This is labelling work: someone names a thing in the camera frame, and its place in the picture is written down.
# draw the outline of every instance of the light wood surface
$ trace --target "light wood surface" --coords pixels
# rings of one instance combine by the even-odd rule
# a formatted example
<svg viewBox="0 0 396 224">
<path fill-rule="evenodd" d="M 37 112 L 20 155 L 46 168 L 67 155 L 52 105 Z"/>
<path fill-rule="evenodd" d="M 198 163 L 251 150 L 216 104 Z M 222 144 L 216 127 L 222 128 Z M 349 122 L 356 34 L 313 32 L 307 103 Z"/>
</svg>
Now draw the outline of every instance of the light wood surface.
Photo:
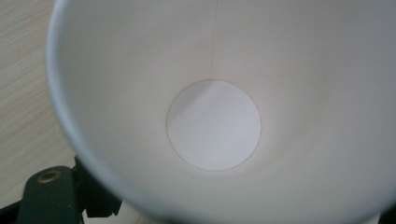
<svg viewBox="0 0 396 224">
<path fill-rule="evenodd" d="M 0 208 L 21 199 L 33 174 L 74 165 L 51 108 L 44 49 L 52 0 L 0 0 Z M 154 223 L 124 204 L 86 223 Z"/>
</svg>

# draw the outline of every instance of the circular base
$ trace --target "circular base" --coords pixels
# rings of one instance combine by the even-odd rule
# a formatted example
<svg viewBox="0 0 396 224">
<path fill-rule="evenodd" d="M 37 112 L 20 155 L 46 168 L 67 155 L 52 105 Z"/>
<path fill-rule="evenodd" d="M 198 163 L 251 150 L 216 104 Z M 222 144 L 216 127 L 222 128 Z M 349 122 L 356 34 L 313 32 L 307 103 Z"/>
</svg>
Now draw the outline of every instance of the circular base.
<svg viewBox="0 0 396 224">
<path fill-rule="evenodd" d="M 167 131 L 174 150 L 187 163 L 209 171 L 245 161 L 261 135 L 259 110 L 234 85 L 208 80 L 178 95 L 168 113 Z"/>
</svg>

